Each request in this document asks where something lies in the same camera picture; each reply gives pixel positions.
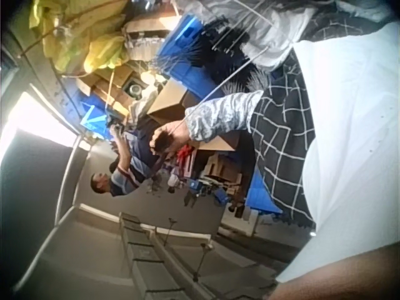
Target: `white sheet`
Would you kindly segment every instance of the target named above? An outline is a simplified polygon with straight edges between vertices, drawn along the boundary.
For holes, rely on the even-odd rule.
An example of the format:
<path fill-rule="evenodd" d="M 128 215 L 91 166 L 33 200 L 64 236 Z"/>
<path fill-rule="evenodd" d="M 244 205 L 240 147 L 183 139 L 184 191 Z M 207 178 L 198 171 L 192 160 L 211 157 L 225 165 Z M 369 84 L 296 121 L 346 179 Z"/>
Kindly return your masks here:
<path fill-rule="evenodd" d="M 392 23 L 294 47 L 316 130 L 302 177 L 317 236 L 280 282 L 399 241 L 398 37 Z"/>

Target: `red object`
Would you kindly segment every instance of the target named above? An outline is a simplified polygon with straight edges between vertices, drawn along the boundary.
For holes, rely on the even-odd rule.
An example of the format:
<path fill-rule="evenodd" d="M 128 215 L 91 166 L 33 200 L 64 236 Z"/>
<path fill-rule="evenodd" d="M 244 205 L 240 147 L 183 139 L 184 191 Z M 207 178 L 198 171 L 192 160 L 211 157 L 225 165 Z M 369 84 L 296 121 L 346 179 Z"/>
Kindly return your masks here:
<path fill-rule="evenodd" d="M 179 177 L 183 176 L 183 171 L 184 171 L 184 165 L 186 162 L 186 158 L 190 156 L 190 154 L 193 152 L 194 148 L 189 145 L 183 146 L 178 152 L 177 152 L 177 166 L 179 169 Z"/>

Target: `handrail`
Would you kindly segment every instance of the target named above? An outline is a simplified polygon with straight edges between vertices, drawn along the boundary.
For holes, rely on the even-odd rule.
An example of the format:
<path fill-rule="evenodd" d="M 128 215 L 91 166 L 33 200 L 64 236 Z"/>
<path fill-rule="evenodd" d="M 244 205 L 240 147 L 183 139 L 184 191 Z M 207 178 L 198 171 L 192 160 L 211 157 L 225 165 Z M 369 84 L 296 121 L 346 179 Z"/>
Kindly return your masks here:
<path fill-rule="evenodd" d="M 60 193 L 58 195 L 58 200 L 57 200 L 56 217 L 54 218 L 54 226 L 57 226 L 60 221 L 61 204 L 63 203 L 63 200 L 64 200 L 66 181 L 67 181 L 71 166 L 73 164 L 75 153 L 76 153 L 77 149 L 79 148 L 79 143 L 81 141 L 82 141 L 82 136 L 77 136 L 75 139 L 75 142 L 74 142 L 74 146 L 72 147 L 72 152 L 71 152 L 71 155 L 69 156 L 67 166 L 65 168 L 64 177 L 61 182 Z"/>

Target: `skin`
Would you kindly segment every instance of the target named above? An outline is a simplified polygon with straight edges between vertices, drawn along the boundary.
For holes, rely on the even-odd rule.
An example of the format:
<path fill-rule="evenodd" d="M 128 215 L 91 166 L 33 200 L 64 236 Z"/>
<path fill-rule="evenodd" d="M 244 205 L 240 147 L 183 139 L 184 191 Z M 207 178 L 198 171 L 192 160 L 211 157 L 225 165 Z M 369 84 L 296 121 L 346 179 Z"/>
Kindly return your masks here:
<path fill-rule="evenodd" d="M 153 154 L 157 154 L 154 152 L 153 148 L 156 139 L 163 131 L 166 131 L 169 134 L 172 133 L 172 138 L 174 139 L 171 146 L 169 146 L 165 150 L 165 153 L 168 153 L 167 158 L 171 157 L 176 151 L 181 149 L 185 144 L 187 144 L 190 141 L 189 130 L 188 127 L 186 126 L 186 123 L 185 122 L 182 122 L 182 124 L 180 123 L 181 121 L 170 122 L 155 130 L 152 139 L 150 141 L 150 148 L 152 149 Z"/>
<path fill-rule="evenodd" d="M 280 284 L 269 300 L 390 300 L 398 296 L 400 243 L 349 257 Z"/>
<path fill-rule="evenodd" d="M 118 168 L 127 172 L 132 158 L 128 142 L 121 136 L 120 132 L 117 130 L 115 125 L 112 125 L 110 127 L 110 133 L 112 136 L 114 136 L 114 140 L 118 148 L 118 153 L 119 153 Z M 104 173 L 96 173 L 93 177 L 93 180 L 97 182 L 96 183 L 97 188 L 102 189 L 105 192 L 110 191 L 109 179 L 110 176 Z"/>

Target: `black object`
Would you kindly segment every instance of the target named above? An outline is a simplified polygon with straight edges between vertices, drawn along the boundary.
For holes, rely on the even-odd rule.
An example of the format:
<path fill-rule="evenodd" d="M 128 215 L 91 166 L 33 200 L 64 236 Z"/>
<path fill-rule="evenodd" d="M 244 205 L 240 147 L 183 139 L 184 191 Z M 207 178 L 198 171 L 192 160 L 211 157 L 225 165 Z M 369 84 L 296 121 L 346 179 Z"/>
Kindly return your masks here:
<path fill-rule="evenodd" d="M 193 273 L 193 282 L 194 283 L 199 282 L 199 272 L 200 272 L 200 269 L 201 269 L 201 265 L 204 262 L 204 258 L 206 258 L 206 255 L 207 255 L 208 252 L 213 250 L 209 245 L 207 245 L 207 244 L 205 244 L 203 242 L 200 245 L 202 247 L 202 257 L 201 257 L 199 266 L 197 267 L 197 270 Z"/>
<path fill-rule="evenodd" d="M 119 133 L 122 134 L 125 130 L 125 125 L 123 124 L 125 117 L 120 112 L 109 109 L 108 107 L 106 107 L 106 114 L 106 127 L 110 128 L 112 125 L 115 125 L 119 130 Z"/>
<path fill-rule="evenodd" d="M 171 134 L 166 131 L 162 131 L 158 138 L 154 142 L 154 150 L 157 153 L 163 153 L 174 141 Z"/>
<path fill-rule="evenodd" d="M 164 240 L 164 247 L 167 245 L 167 240 L 168 240 L 168 237 L 169 237 L 169 233 L 171 232 L 171 229 L 173 228 L 173 226 L 175 225 L 175 223 L 177 223 L 177 221 L 175 221 L 175 220 L 174 220 L 173 218 L 171 218 L 171 217 L 169 217 L 168 220 L 169 220 L 169 228 L 168 228 L 167 236 L 166 236 L 166 238 L 165 238 L 165 240 Z"/>

